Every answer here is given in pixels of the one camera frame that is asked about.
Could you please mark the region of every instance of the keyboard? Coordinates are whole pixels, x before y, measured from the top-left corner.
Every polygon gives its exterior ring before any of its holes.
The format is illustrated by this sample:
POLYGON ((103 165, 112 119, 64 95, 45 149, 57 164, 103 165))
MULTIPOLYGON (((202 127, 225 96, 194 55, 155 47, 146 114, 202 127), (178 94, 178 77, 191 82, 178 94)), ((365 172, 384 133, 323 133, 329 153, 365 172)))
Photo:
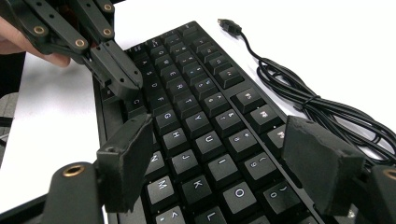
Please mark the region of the keyboard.
POLYGON ((123 102, 94 83, 100 141, 150 113, 154 144, 134 211, 110 223, 337 223, 286 172, 286 115, 197 22, 125 52, 143 90, 123 102))

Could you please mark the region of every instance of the white table surface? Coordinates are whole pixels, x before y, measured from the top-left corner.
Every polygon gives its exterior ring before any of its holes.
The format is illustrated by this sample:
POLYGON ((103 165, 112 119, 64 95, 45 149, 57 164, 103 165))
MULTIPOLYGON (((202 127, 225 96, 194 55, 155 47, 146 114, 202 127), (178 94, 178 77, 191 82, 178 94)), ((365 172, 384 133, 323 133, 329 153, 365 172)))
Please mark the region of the white table surface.
MULTIPOLYGON (((345 2, 130 0, 117 4, 116 41, 127 49, 198 21, 260 82, 244 42, 217 24, 218 18, 231 19, 258 54, 293 70, 316 94, 355 106, 396 131, 396 6, 345 2)), ((296 114, 264 90, 286 114, 296 114)), ((27 56, 0 169, 0 213, 47 193, 57 169, 93 162, 98 148, 90 72, 75 63, 61 69, 27 56)))

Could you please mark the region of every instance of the black key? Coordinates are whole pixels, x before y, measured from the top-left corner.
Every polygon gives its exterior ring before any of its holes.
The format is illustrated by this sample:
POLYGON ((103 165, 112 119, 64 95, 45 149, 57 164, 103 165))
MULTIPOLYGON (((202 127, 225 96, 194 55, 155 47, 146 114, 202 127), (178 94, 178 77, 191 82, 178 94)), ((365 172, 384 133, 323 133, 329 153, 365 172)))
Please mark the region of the black key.
POLYGON ((206 166, 206 169, 206 172, 209 174, 209 181, 216 189, 224 188, 241 176, 228 154, 210 162, 206 166))
POLYGON ((205 66, 213 76, 231 67, 230 63, 223 55, 210 60, 208 63, 205 64, 205 66))
POLYGON ((189 85, 183 80, 178 78, 169 83, 169 96, 171 97, 172 103, 176 103, 191 95, 189 85))
POLYGON ((192 92, 198 101, 202 101, 206 97, 218 92, 218 88, 213 83, 213 80, 210 77, 207 77, 206 79, 196 83, 192 88, 192 92))
POLYGON ((248 129, 230 136, 224 144, 235 161, 240 161, 261 149, 248 129))
POLYGON ((190 139, 195 139, 212 130, 212 126, 203 111, 183 120, 183 125, 190 139))
POLYGON ((181 187, 184 202, 190 210, 196 211, 211 201, 212 190, 203 175, 195 177, 181 187))
POLYGON ((249 222, 248 224, 271 224, 271 223, 266 216, 261 216, 249 222))
POLYGON ((119 98, 108 88, 102 88, 100 90, 100 96, 102 97, 102 102, 104 104, 111 104, 119 100, 119 98))
POLYGON ((183 43, 177 43, 171 48, 169 48, 171 52, 171 56, 175 62, 179 61, 180 55, 183 55, 185 52, 189 52, 189 49, 183 43))
POLYGON ((275 222, 294 217, 304 208, 300 198, 286 180, 269 189, 259 191, 258 198, 269 218, 275 222))
POLYGON ((254 213, 259 208, 256 198, 245 182, 225 190, 221 196, 224 210, 228 215, 226 217, 233 223, 239 223, 241 218, 254 213))
POLYGON ((161 58, 158 58, 155 62, 156 62, 155 67, 157 68, 158 71, 161 71, 165 67, 174 64, 169 54, 163 55, 161 58))
POLYGON ((241 77, 241 75, 239 75, 234 67, 220 72, 218 76, 215 76, 215 78, 224 90, 244 81, 244 79, 241 77))
POLYGON ((198 30, 197 27, 190 23, 187 23, 187 24, 180 26, 178 28, 178 31, 180 32, 180 34, 182 36, 193 34, 193 33, 197 32, 197 30, 198 30))
POLYGON ((205 98, 202 102, 202 108, 206 112, 207 116, 211 119, 219 113, 230 109, 231 106, 228 104, 223 94, 218 92, 205 98))
POLYGON ((209 42, 206 36, 192 41, 191 44, 191 48, 195 51, 195 53, 198 53, 203 49, 207 49, 210 46, 212 46, 212 43, 209 42))
POLYGON ((190 95, 183 100, 177 101, 177 104, 175 105, 175 110, 180 119, 186 119, 187 117, 201 111, 201 107, 198 105, 195 97, 193 95, 190 95))
POLYGON ((165 91, 156 91, 148 98, 148 108, 151 114, 156 117, 167 110, 172 109, 165 91))
POLYGON ((159 62, 157 60, 166 54, 168 54, 168 52, 166 51, 165 47, 159 46, 158 48, 151 51, 151 59, 154 61, 154 64, 157 64, 159 62))
POLYGON ((256 133, 266 132, 282 122, 269 105, 264 105, 247 114, 247 120, 256 133))
POLYGON ((144 81, 152 79, 153 77, 157 76, 157 72, 155 71, 155 68, 151 63, 148 66, 145 66, 144 68, 140 68, 139 70, 142 73, 142 77, 144 81))
POLYGON ((190 144, 187 141, 187 137, 181 128, 163 136, 163 149, 167 157, 175 156, 189 148, 189 146, 190 144))
POLYGON ((218 48, 215 46, 207 47, 206 49, 202 49, 198 53, 198 58, 201 59, 204 63, 209 62, 210 60, 219 57, 221 54, 218 52, 218 48))
POLYGON ((172 158, 172 171, 174 172, 174 181, 179 182, 201 172, 201 167, 191 149, 182 152, 172 158))
POLYGON ((133 46, 130 49, 127 49, 126 52, 134 61, 139 61, 148 57, 143 44, 133 46))
POLYGON ((156 151, 152 154, 152 157, 148 164, 148 169, 145 173, 145 178, 147 181, 152 181, 158 179, 161 176, 166 175, 168 172, 165 163, 163 162, 163 154, 160 151, 156 151))
POLYGON ((216 206, 195 218, 195 224, 227 224, 220 209, 216 206))
POLYGON ((150 80, 144 81, 143 88, 147 97, 153 95, 156 91, 163 89, 159 77, 151 78, 150 80))
POLYGON ((245 127, 233 109, 216 116, 214 126, 220 137, 228 137, 245 127))
POLYGON ((182 53, 177 58, 178 68, 182 73, 185 73, 187 70, 193 68, 195 65, 198 65, 195 57, 190 52, 182 53))
POLYGON ((245 161, 241 166, 241 172, 252 189, 271 183, 280 176, 279 170, 265 152, 245 161))
POLYGON ((168 211, 155 217, 157 224, 185 224, 186 220, 179 206, 173 207, 168 211))
POLYGON ((183 77, 186 80, 186 82, 189 84, 189 86, 193 86, 195 85, 195 83, 207 78, 207 74, 201 65, 196 65, 193 68, 187 70, 183 74, 183 77))
POLYGON ((180 72, 176 68, 174 64, 165 67, 163 70, 160 72, 160 76, 163 79, 163 84, 165 85, 165 88, 168 89, 171 82, 178 77, 181 77, 180 72))
POLYGON ((242 114, 246 114, 265 104, 260 95, 252 88, 236 94, 232 99, 242 114))
POLYGON ((160 135, 171 132, 180 127, 176 114, 173 110, 168 110, 165 113, 155 117, 155 128, 160 135))
POLYGON ((195 155, 201 162, 209 161, 225 152, 225 147, 215 131, 197 138, 194 141, 194 148, 195 155))
POLYGON ((146 41, 145 45, 148 47, 148 51, 152 52, 159 46, 162 46, 163 42, 161 41, 161 39, 159 37, 154 37, 154 38, 146 41))
POLYGON ((313 217, 307 217, 304 220, 299 221, 297 224, 318 224, 313 217))
POLYGON ((177 195, 169 176, 160 178, 147 186, 148 206, 151 213, 161 211, 177 202, 177 195))
POLYGON ((274 157, 276 157, 277 159, 279 159, 281 156, 280 152, 282 150, 283 141, 285 138, 285 128, 286 128, 286 124, 283 124, 273 129, 268 134, 262 135, 262 139, 269 140, 269 141, 265 141, 265 145, 268 146, 274 157))

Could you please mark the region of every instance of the cable plug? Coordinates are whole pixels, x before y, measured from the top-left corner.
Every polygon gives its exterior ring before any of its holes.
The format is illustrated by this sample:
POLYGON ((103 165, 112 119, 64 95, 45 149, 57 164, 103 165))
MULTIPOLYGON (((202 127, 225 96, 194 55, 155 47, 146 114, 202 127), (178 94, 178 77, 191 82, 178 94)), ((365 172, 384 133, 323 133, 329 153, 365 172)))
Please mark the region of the cable plug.
POLYGON ((240 27, 235 22, 230 21, 230 20, 218 19, 218 23, 219 23, 220 27, 225 32, 227 32, 229 35, 232 35, 234 37, 241 35, 242 27, 240 27))

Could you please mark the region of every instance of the human hand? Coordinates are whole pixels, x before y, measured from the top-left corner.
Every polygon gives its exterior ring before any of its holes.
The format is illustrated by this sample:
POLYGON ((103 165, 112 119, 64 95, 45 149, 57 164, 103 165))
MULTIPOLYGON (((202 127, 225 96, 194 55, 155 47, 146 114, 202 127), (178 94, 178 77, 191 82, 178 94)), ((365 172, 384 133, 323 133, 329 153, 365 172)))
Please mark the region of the human hand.
POLYGON ((57 53, 44 55, 38 52, 19 30, 0 17, 0 54, 12 54, 23 51, 27 51, 61 67, 66 67, 70 64, 70 58, 64 55, 57 53))

